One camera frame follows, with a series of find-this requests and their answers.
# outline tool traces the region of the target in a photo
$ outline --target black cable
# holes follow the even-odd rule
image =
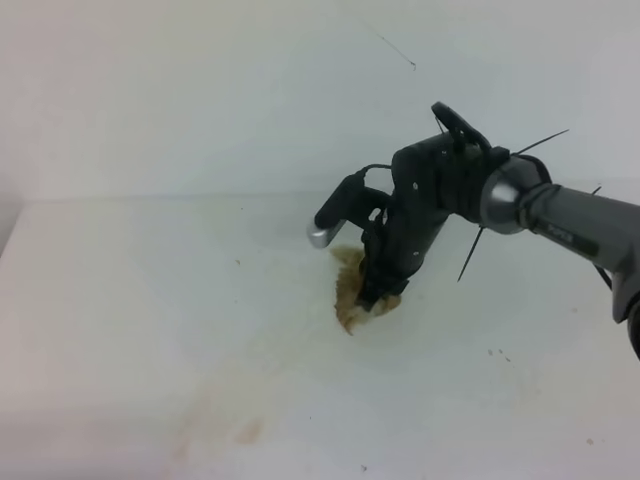
[[[598,265],[594,265],[594,267],[596,267],[596,270],[600,274],[600,277],[602,277],[602,279],[604,280],[604,283],[607,284],[607,287],[609,287],[609,290],[613,290],[613,282],[611,281],[611,277],[607,275],[607,272],[605,271],[605,269],[602,267],[599,267]]]
[[[591,192],[591,195],[595,195],[596,193],[598,193],[601,188],[602,188],[602,185],[598,185],[598,188],[596,188],[593,192]],[[613,290],[613,282],[611,281],[611,277],[607,274],[605,269],[596,265],[595,263],[593,264],[593,266],[596,267],[598,274],[600,275],[602,280],[604,280],[604,283],[607,284],[607,287],[609,287],[609,290]]]
[[[364,167],[360,171],[366,173],[369,170],[371,170],[372,168],[384,168],[386,170],[391,170],[391,165],[385,165],[383,163],[372,163],[371,165],[367,165],[366,167]]]

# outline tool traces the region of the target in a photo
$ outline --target food stain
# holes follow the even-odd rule
[[[260,438],[263,428],[263,421],[259,418],[254,418],[236,435],[236,443],[240,445],[256,443],[258,438]]]

